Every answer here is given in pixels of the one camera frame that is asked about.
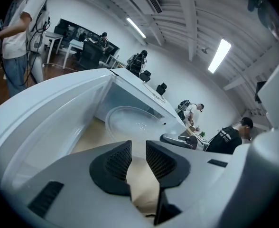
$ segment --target black slot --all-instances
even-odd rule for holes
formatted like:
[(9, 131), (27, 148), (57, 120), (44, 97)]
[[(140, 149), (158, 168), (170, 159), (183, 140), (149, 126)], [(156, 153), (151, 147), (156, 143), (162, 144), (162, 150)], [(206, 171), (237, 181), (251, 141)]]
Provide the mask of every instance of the black slot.
[(43, 218), (63, 186), (64, 185), (60, 182), (50, 181), (32, 200), (32, 202), (28, 205), (28, 208)]
[(217, 161), (217, 160), (214, 160), (214, 159), (211, 159), (211, 160), (208, 161), (207, 163), (212, 164), (212, 165), (221, 166), (221, 167), (224, 167), (224, 168), (228, 165), (227, 162)]

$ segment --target office chair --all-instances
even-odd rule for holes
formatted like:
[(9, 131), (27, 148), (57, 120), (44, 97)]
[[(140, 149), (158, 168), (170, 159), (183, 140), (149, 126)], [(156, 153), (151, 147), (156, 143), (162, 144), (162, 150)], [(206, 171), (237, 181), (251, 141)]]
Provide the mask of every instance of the office chair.
[(144, 82), (148, 82), (150, 80), (150, 76), (151, 76), (151, 73), (149, 71), (145, 70), (143, 73), (141, 73), (139, 75), (139, 78)]
[[(84, 42), (84, 40), (86, 39), (86, 36), (87, 36), (86, 33), (80, 34), (79, 37), (78, 37), (78, 41)], [(80, 59), (81, 54), (82, 54), (82, 50), (81, 50), (81, 49), (76, 49), (76, 54), (75, 54), (75, 56), (76, 56), (76, 58), (77, 58), (78, 60)]]
[(157, 92), (160, 94), (160, 95), (163, 95), (165, 93), (167, 89), (167, 85), (165, 85), (164, 83), (162, 83), (161, 85), (158, 85), (157, 87)]
[(78, 65), (83, 69), (95, 69), (99, 65), (100, 58), (102, 57), (102, 49), (90, 41), (84, 42), (84, 48)]

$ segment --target man in white t-shirt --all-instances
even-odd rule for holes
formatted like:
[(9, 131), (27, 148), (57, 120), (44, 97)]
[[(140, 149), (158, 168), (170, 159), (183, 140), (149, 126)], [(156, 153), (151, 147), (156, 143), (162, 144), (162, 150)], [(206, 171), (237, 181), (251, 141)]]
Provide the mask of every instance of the man in white t-shirt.
[(4, 22), (7, 27), (0, 31), (0, 39), (3, 39), (3, 66), (10, 97), (26, 89), (24, 74), (28, 65), (27, 33), (35, 26), (45, 2), (46, 0), (14, 0)]
[(202, 112), (203, 109), (203, 104), (190, 104), (185, 111), (179, 112), (178, 115), (189, 127), (193, 126), (194, 122), (197, 123), (199, 113)]

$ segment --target ceiling light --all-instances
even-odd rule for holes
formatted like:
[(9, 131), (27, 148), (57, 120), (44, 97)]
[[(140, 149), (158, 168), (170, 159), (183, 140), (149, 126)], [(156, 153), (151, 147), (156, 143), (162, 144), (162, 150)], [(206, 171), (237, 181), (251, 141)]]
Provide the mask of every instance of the ceiling light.
[(221, 64), (221, 62), (224, 60), (225, 56), (229, 52), (230, 47), (231, 47), (231, 44), (229, 42), (227, 42), (224, 39), (221, 40), (219, 48), (217, 49), (216, 54), (210, 64), (210, 66), (208, 67), (208, 70), (210, 72), (212, 72), (212, 73), (215, 72), (215, 70), (219, 67), (219, 65)]
[(134, 22), (133, 22), (130, 18), (127, 18), (127, 21), (140, 33), (141, 36), (143, 36), (143, 38), (146, 38), (146, 36), (144, 35), (144, 33), (141, 32), (141, 30), (139, 29), (139, 27), (137, 27), (136, 24), (134, 24)]

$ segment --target white ceiling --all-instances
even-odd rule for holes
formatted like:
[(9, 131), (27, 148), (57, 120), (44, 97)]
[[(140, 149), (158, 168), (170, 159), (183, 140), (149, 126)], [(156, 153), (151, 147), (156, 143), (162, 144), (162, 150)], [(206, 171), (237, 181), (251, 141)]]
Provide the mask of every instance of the white ceiling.
[(279, 45), (260, 23), (257, 11), (247, 10), (248, 0), (157, 0), (162, 12), (153, 15), (143, 14), (140, 4), (132, 0), (108, 1), (122, 12), (118, 17), (123, 23), (130, 17), (140, 27), (147, 42), (187, 51), (189, 60), (204, 65), (201, 70), (211, 63), (221, 38), (228, 40), (231, 50), (214, 76), (209, 76), (221, 76), (220, 87), (227, 85), (247, 110), (263, 115), (254, 101), (256, 84), (267, 80), (277, 66)]

